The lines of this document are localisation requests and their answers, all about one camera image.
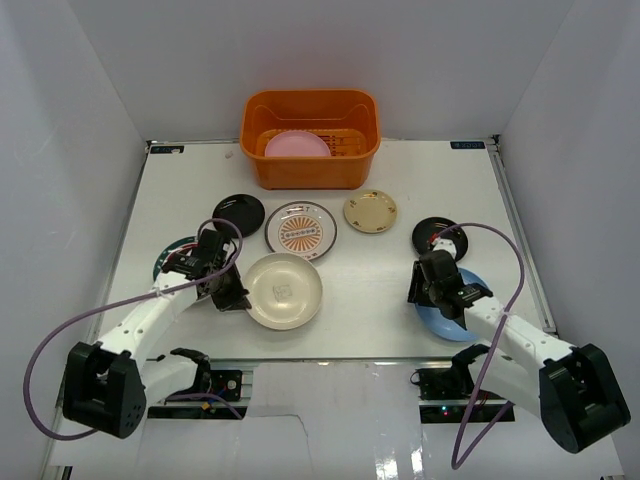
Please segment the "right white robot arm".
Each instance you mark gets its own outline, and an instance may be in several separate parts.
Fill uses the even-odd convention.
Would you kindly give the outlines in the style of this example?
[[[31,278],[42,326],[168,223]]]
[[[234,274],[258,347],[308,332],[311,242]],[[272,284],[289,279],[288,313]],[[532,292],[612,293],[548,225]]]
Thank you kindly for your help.
[[[448,369],[420,373],[436,392],[472,399],[489,391],[539,418],[573,454],[630,423],[603,350],[574,346],[515,315],[488,288],[465,282],[449,252],[432,250],[414,262],[408,300],[435,308],[478,338]]]

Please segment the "cream plate with bear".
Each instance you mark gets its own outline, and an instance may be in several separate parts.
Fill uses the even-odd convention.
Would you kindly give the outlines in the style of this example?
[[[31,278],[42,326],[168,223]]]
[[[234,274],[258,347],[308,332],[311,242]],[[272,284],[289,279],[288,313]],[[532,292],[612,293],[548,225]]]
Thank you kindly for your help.
[[[307,260],[289,253],[271,253],[257,260],[243,277],[251,307],[249,316],[276,331],[299,328],[320,310],[323,283]]]

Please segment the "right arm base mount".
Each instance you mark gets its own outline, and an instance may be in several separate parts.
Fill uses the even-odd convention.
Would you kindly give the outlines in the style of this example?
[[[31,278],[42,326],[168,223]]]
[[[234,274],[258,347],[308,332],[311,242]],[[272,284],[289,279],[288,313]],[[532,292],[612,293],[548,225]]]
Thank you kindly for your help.
[[[409,381],[419,389],[419,414],[423,425],[459,424],[462,421],[471,390],[462,387],[447,368],[417,369]],[[481,390],[469,422],[489,423],[505,404],[502,397]]]

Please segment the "blue plate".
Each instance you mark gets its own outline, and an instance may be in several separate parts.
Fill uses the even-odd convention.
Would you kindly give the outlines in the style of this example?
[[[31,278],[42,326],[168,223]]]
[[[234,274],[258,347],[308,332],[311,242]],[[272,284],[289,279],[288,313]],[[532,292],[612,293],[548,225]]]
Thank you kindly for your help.
[[[464,268],[459,268],[459,272],[465,284],[477,283],[488,289],[486,283],[477,274]],[[476,342],[479,340],[479,337],[473,332],[463,329],[453,320],[446,319],[435,307],[422,306],[414,303],[414,308],[423,325],[432,334],[441,339],[459,343]]]

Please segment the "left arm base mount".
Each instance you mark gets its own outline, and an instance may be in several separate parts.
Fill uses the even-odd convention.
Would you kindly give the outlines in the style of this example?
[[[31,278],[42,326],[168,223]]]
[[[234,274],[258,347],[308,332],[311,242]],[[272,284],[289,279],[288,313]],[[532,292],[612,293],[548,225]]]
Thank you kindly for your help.
[[[212,370],[209,365],[179,364],[150,376],[147,404],[200,402],[205,408],[229,407],[241,399],[242,376],[240,370]]]

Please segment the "pink plate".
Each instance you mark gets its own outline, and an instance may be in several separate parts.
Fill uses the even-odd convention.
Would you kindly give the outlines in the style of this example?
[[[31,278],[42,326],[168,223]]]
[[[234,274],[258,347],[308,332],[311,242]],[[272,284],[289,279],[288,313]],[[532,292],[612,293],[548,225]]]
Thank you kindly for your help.
[[[328,157],[328,145],[317,135],[291,130],[275,135],[265,147],[266,157]]]

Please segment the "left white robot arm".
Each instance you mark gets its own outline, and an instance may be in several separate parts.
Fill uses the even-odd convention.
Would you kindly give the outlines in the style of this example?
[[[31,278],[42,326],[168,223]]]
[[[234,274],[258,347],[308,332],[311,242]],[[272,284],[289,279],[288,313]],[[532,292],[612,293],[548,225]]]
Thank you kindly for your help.
[[[187,253],[172,253],[155,277],[149,297],[93,344],[68,354],[63,391],[65,419],[124,439],[150,404],[173,395],[199,399],[212,391],[207,354],[176,347],[156,361],[151,353],[177,317],[209,299],[221,312],[251,304],[226,234],[205,229]]]

